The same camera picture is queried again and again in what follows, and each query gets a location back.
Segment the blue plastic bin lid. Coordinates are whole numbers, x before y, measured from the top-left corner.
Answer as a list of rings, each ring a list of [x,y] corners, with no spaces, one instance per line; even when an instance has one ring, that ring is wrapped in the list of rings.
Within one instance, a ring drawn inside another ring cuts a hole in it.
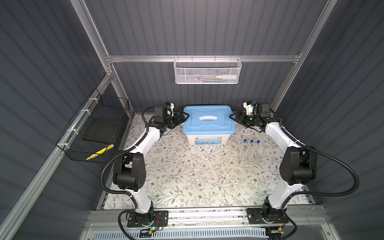
[[[186,135],[231,135],[236,132],[229,106],[187,106],[184,113],[189,115],[183,124]]]

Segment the blue capped test tube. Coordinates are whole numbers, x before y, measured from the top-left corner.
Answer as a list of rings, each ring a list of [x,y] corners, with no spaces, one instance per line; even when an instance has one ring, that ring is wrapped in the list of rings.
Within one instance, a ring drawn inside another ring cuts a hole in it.
[[[255,144],[255,149],[254,149],[254,156],[256,158],[257,161],[260,160],[260,153],[259,153],[259,150],[260,150],[260,140],[257,140],[256,141],[256,144]]]
[[[255,149],[254,140],[250,140],[250,145],[249,145],[248,152],[247,152],[248,158],[251,158],[253,156],[254,149]]]
[[[242,146],[241,151],[240,151],[240,158],[241,159],[244,159],[246,157],[247,151],[248,151],[248,141],[247,141],[247,139],[244,139],[243,146]]]

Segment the white plastic storage bin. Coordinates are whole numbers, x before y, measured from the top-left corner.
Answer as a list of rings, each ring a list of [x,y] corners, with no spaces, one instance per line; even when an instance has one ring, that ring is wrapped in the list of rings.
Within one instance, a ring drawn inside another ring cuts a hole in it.
[[[189,145],[225,145],[232,134],[220,135],[186,135]]]

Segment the clear test tube rack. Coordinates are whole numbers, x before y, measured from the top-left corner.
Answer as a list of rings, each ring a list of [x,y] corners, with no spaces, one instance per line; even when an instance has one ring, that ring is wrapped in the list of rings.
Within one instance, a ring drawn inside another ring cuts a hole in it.
[[[259,146],[257,143],[242,143],[237,151],[237,162],[239,164],[258,162],[260,160]]]

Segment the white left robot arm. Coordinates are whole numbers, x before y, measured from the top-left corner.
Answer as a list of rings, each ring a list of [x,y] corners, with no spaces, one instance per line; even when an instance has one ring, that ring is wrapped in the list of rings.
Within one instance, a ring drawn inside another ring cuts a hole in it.
[[[174,104],[166,102],[144,109],[141,117],[145,124],[143,134],[113,158],[113,184],[119,187],[113,194],[129,196],[134,203],[133,220],[147,225],[154,221],[155,213],[153,202],[142,190],[147,178],[145,156],[167,130],[182,125],[190,115],[174,111]]]

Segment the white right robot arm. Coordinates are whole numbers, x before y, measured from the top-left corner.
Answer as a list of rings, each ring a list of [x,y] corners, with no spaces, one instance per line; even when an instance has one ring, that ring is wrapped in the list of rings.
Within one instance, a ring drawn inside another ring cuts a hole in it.
[[[269,135],[285,152],[280,164],[281,180],[269,195],[255,219],[262,219],[267,224],[277,220],[283,223],[288,221],[282,210],[292,198],[292,194],[302,190],[303,185],[315,179],[317,170],[316,149],[306,146],[291,135],[282,124],[280,117],[270,109],[269,104],[246,101],[243,103],[244,111],[231,114],[230,118],[242,126],[250,129],[256,127]]]

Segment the white bottle in basket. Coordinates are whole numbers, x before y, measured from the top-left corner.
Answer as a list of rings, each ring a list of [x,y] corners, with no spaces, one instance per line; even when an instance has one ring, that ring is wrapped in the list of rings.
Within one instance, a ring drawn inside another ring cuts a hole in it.
[[[223,81],[236,81],[237,75],[218,75],[216,76],[216,79],[223,80]]]

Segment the black pad in basket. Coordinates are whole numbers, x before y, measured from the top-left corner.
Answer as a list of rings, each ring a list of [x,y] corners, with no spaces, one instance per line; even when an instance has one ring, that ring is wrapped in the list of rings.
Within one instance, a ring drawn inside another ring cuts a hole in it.
[[[93,119],[82,139],[89,142],[109,143],[113,139],[118,125],[118,121]]]

